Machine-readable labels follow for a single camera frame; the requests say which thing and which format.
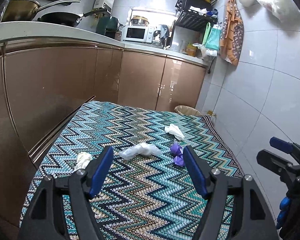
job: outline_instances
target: countertop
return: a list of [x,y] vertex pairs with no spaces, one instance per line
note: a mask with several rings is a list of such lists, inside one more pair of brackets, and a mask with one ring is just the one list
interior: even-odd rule
[[0,23],[0,42],[9,40],[19,40],[24,38],[70,38],[82,41],[93,41],[104,44],[109,44],[126,49],[135,49],[150,51],[161,55],[178,57],[196,64],[207,65],[208,62],[191,57],[189,55],[181,54],[178,52],[144,46],[139,44],[124,43],[108,38],[106,36],[96,34],[93,32],[81,30],[78,28],[68,27],[64,25],[43,23],[43,22],[4,22]]

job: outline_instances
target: green air fryer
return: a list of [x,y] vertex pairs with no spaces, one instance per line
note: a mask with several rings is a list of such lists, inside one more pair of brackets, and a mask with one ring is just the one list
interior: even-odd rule
[[101,17],[99,19],[96,33],[101,35],[106,35],[106,32],[114,32],[119,31],[119,20],[116,17]]

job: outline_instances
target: glossy cabinet door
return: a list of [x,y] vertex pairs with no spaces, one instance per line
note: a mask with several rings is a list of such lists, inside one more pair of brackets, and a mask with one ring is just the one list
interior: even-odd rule
[[10,121],[0,58],[0,218],[16,227],[35,172]]
[[167,59],[156,110],[173,112],[179,105],[195,107],[206,69]]
[[122,51],[99,49],[93,93],[95,100],[118,103]]
[[93,95],[98,49],[51,47],[7,54],[7,95],[28,152]]
[[165,58],[124,52],[118,104],[155,110]]

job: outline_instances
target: black wok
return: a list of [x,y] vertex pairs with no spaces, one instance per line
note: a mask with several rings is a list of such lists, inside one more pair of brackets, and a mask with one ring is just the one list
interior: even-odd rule
[[55,23],[60,25],[66,25],[70,27],[77,27],[77,25],[81,22],[83,17],[87,17],[92,14],[103,13],[106,12],[107,9],[95,9],[91,12],[84,13],[83,16],[79,16],[74,13],[68,12],[52,12],[43,15],[41,18],[38,18],[39,22],[46,22],[46,23]]

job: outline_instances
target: microwave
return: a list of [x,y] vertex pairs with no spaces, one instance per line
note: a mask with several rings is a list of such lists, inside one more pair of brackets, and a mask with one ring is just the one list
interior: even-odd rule
[[154,27],[130,26],[124,27],[122,32],[122,41],[137,41],[143,43],[152,43]]

